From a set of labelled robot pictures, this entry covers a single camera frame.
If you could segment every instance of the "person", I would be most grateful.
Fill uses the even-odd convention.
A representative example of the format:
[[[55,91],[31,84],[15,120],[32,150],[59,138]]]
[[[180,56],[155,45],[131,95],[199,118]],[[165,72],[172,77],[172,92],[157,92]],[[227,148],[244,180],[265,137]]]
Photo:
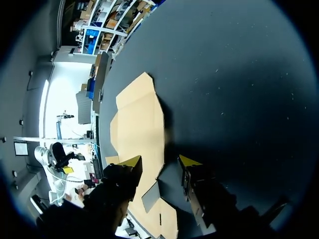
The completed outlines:
[[[92,190],[90,190],[90,187],[86,184],[82,184],[80,186],[77,186],[73,188],[69,194],[65,194],[65,199],[70,201],[71,203],[83,208],[83,200],[84,196],[89,194]]]

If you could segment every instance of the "blue bin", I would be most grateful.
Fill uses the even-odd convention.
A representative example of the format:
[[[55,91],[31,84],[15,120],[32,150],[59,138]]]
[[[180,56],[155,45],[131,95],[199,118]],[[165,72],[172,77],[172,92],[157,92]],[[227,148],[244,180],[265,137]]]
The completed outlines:
[[[86,30],[86,34],[89,35],[89,36],[98,36],[99,31],[87,29],[87,30]]]

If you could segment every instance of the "cardboard flap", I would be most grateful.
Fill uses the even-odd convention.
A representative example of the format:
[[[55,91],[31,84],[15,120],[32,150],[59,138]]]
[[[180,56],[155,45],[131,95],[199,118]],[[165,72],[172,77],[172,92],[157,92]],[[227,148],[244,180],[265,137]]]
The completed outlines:
[[[147,213],[151,210],[159,198],[159,183],[156,181],[153,186],[142,196],[142,202]]]
[[[118,113],[114,115],[111,123],[110,123],[110,140],[113,148],[119,152],[118,149]]]
[[[153,80],[144,72],[116,96],[116,105],[120,110],[149,93],[155,94]]]
[[[161,235],[165,239],[176,239],[178,234],[177,213],[165,200],[160,199]]]

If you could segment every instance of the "storage shelf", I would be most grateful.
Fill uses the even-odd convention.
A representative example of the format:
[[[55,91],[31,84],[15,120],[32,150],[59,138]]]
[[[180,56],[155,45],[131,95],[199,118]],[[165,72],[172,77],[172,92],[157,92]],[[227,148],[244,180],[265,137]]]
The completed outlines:
[[[103,0],[97,0],[97,1],[95,2],[94,7],[93,7],[93,10],[92,10],[92,13],[91,13],[91,15],[90,15],[90,19],[89,19],[89,21],[88,21],[88,26],[91,25],[92,19],[93,19],[94,15],[95,15],[95,11],[99,9],[99,7],[100,7],[102,1],[103,1]]]
[[[119,37],[125,37],[124,39],[124,42],[126,42],[127,39],[129,39],[129,37],[133,34],[133,32],[136,30],[136,28],[142,23],[143,19],[145,19],[145,17],[143,17],[137,24],[136,26],[131,30],[131,32],[129,34],[126,33],[126,30],[125,29],[122,29],[120,24],[122,22],[122,20],[125,18],[125,16],[127,15],[127,13],[129,12],[129,10],[132,8],[132,6],[137,2],[138,0],[132,0],[131,4],[124,10],[122,16],[120,17],[120,19],[118,20],[118,22],[116,23],[114,29],[111,29],[111,28],[107,28],[107,27],[104,27],[106,21],[108,20],[108,18],[110,17],[110,14],[111,14],[111,11],[112,9],[114,8],[114,6],[116,6],[116,4],[119,4],[121,3],[120,0],[113,0],[111,2],[111,5],[109,5],[109,10],[106,12],[106,10],[104,12],[106,12],[106,15],[105,17],[103,18],[102,20],[102,25],[101,27],[98,27],[98,26],[91,26],[92,24],[92,19],[94,18],[94,16],[96,15],[97,11],[100,9],[101,7],[101,4],[104,2],[104,0],[97,0],[94,4],[94,7],[93,7],[93,10],[92,10],[92,14],[90,16],[90,19],[88,21],[88,25],[83,25],[82,28],[84,29],[84,36],[83,36],[83,42],[82,42],[82,48],[81,48],[81,53],[82,54],[85,54],[87,53],[87,50],[83,50],[84,47],[85,47],[85,41],[86,41],[86,32],[87,32],[87,29],[90,29],[90,30],[97,30],[99,31],[98,33],[98,36],[96,38],[96,42],[95,42],[95,45],[94,45],[94,51],[92,53],[92,55],[95,55],[99,52],[108,52],[111,50],[111,45],[112,45],[112,42],[114,41],[116,35],[119,36]],[[155,5],[153,1],[151,0],[142,0],[150,5]],[[100,41],[100,38],[101,36],[103,35],[104,32],[107,32],[107,33],[111,33],[113,34],[112,38],[110,39],[110,45],[108,46],[108,48],[106,50],[99,50],[99,43],[101,42]]]

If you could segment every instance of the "shelf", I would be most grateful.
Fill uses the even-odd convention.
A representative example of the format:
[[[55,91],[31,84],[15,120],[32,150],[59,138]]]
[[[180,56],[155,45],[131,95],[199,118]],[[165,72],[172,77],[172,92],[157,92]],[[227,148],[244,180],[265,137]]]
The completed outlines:
[[[93,50],[93,55],[95,55],[95,52],[96,52],[96,47],[97,47],[97,45],[98,45],[98,43],[99,43],[99,40],[100,40],[100,36],[101,36],[101,31],[99,31],[99,34],[98,34],[98,36],[97,36],[97,38],[96,38],[96,41],[95,41],[95,44],[94,44],[94,50]]]
[[[112,4],[111,4],[111,6],[110,6],[110,10],[109,10],[109,12],[106,14],[105,19],[103,20],[101,27],[104,26],[106,20],[108,19],[109,15],[110,15],[110,13],[111,13],[111,11],[112,11],[112,9],[113,9],[113,7],[114,7],[114,5],[116,4],[117,1],[118,1],[118,0],[113,0]]]
[[[82,38],[81,53],[83,53],[83,49],[84,49],[85,36],[86,36],[86,29],[84,29],[84,34],[83,34],[83,38]]]
[[[131,9],[131,7],[136,3],[137,0],[133,0],[131,2],[131,4],[125,9],[123,15],[121,16],[121,18],[119,19],[118,23],[116,23],[114,30],[116,30],[118,28],[118,26],[120,25],[121,21],[123,20],[123,18],[125,17],[125,15],[128,13],[128,11]]]
[[[97,30],[97,31],[102,31],[102,32],[108,32],[108,33],[113,33],[113,34],[117,34],[120,36],[127,36],[126,33],[120,32],[120,31],[115,31],[113,29],[109,29],[109,28],[104,28],[104,27],[98,27],[98,26],[82,26],[82,28],[84,29],[91,29],[91,30]]]

